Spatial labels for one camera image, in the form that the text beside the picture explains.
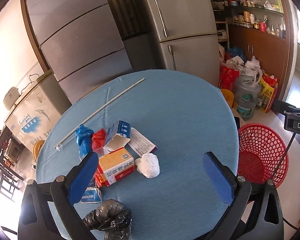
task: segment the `blue plastic bag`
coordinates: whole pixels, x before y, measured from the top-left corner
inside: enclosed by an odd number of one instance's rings
[[[243,60],[243,62],[246,63],[247,59],[244,56],[242,49],[240,49],[238,47],[233,47],[233,48],[229,48],[228,52],[230,53],[231,58],[233,58],[235,56],[239,56]]]
[[[79,145],[79,158],[83,160],[88,152],[92,151],[92,135],[93,130],[80,124],[77,130],[75,130],[75,136],[77,144]]]

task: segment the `bolt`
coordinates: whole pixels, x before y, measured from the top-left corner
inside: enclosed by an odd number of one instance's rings
[[[267,180],[267,183],[268,183],[270,186],[273,186],[273,185],[274,185],[274,182],[273,182],[272,179],[268,179],[268,180]]]
[[[33,179],[29,179],[29,180],[27,181],[27,184],[28,184],[28,185],[32,185],[32,184],[33,184],[33,182],[34,182],[34,180],[33,180]]]
[[[244,176],[241,176],[241,175],[239,175],[239,176],[237,177],[237,179],[238,179],[238,181],[240,181],[240,182],[245,182],[245,181],[246,181],[246,178],[245,178]]]
[[[56,178],[56,181],[57,182],[63,182],[65,180],[65,176],[58,176],[57,178]]]

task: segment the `basket rim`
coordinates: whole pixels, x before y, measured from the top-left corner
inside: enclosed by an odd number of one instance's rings
[[[239,128],[238,135],[240,135],[242,133],[242,131],[244,131],[245,129],[247,129],[249,127],[262,127],[262,128],[266,128],[266,129],[270,130],[281,141],[281,143],[283,145],[283,148],[284,148],[284,151],[287,149],[286,144],[284,143],[284,140],[282,139],[282,137],[275,130],[273,130],[271,127],[269,127],[267,125],[264,125],[264,124],[261,124],[261,123],[247,123],[247,124],[245,124],[244,126],[242,126],[242,127]],[[284,181],[284,179],[286,178],[287,173],[288,173],[288,168],[289,168],[288,153],[286,154],[285,158],[286,158],[286,167],[285,167],[285,170],[284,170],[284,173],[283,173],[283,176],[282,176],[281,180],[277,184],[275,184],[276,188],[278,188],[282,184],[282,182]]]

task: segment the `cabinet handle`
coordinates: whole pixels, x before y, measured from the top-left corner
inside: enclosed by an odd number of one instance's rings
[[[172,60],[172,65],[173,65],[173,70],[177,71],[177,68],[176,68],[176,62],[174,60],[174,55],[173,55],[173,49],[172,49],[172,45],[168,45],[168,50],[169,50],[169,53],[171,55],[171,60]]]
[[[162,27],[163,27],[163,34],[167,38],[169,35],[168,35],[167,27],[164,23],[164,19],[163,19],[163,16],[162,16],[159,4],[158,4],[158,0],[154,0],[154,2],[155,2],[155,5],[157,6],[157,9],[158,9],[158,12],[159,12],[160,20],[161,20]]]

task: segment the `gray cabinet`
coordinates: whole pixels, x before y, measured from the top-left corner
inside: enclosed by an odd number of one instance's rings
[[[98,86],[131,72],[127,53],[122,49],[79,69],[60,81],[59,85],[74,104]]]
[[[26,0],[31,25],[39,45],[80,15],[107,0]]]
[[[200,77],[217,86],[219,82],[217,39],[217,35],[211,35],[160,43],[166,68]],[[171,46],[173,55],[170,54],[168,46]]]
[[[210,0],[146,0],[146,3],[160,41],[217,32]],[[162,21],[168,37],[164,35]]]
[[[57,81],[123,48],[108,5],[74,20],[41,46]]]

